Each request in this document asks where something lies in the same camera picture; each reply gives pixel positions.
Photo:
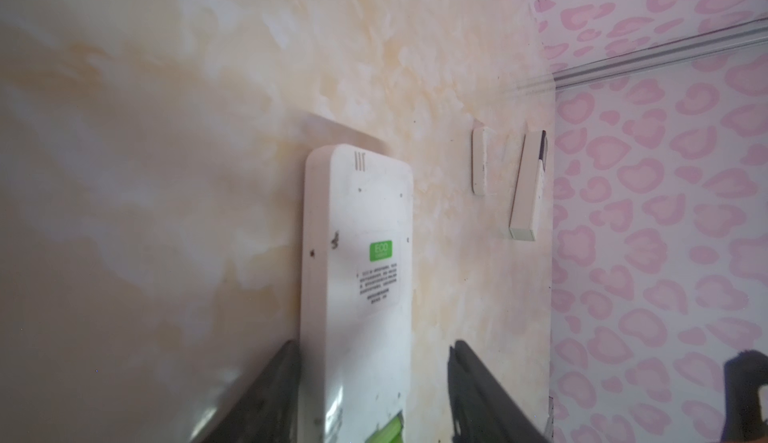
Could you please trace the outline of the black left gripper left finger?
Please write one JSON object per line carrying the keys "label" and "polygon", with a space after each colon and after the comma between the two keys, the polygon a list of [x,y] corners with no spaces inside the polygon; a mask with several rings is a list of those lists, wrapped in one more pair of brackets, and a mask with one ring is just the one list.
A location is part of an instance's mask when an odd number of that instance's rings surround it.
{"label": "black left gripper left finger", "polygon": [[289,340],[202,442],[293,442],[300,376],[299,344]]}

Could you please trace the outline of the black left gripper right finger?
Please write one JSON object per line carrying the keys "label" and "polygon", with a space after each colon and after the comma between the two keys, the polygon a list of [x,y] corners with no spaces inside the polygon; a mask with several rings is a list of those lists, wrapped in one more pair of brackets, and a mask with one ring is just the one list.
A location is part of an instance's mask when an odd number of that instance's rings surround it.
{"label": "black left gripper right finger", "polygon": [[447,383],[454,442],[548,441],[463,340],[449,350]]}

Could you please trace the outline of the green battery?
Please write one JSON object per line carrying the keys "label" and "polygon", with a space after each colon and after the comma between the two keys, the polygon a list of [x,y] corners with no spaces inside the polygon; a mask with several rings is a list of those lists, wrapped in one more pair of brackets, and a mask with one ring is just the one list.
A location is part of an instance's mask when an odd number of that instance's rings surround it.
{"label": "green battery", "polygon": [[375,431],[366,443],[403,443],[403,420],[395,417],[381,429]]}

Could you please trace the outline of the white battery cover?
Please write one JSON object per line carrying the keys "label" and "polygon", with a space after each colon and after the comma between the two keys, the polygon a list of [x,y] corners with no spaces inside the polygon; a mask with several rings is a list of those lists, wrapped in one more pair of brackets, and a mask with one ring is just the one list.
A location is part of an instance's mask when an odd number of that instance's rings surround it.
{"label": "white battery cover", "polygon": [[472,189],[477,196],[488,194],[487,130],[486,126],[478,126],[472,131]]}

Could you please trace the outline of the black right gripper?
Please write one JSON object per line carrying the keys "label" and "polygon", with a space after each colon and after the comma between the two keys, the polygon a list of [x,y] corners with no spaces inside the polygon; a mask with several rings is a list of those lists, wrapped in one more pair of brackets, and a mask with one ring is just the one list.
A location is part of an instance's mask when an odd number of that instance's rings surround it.
{"label": "black right gripper", "polygon": [[759,391],[767,385],[767,356],[746,350],[723,366],[725,421],[722,442],[766,442]]}

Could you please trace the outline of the white remote with eco sticker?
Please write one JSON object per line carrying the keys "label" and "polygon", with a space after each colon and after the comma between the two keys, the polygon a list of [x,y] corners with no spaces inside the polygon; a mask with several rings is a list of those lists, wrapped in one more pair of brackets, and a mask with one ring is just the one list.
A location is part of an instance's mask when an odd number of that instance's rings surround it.
{"label": "white remote with eco sticker", "polygon": [[401,428],[411,379],[413,173],[347,144],[304,173],[297,438]]}

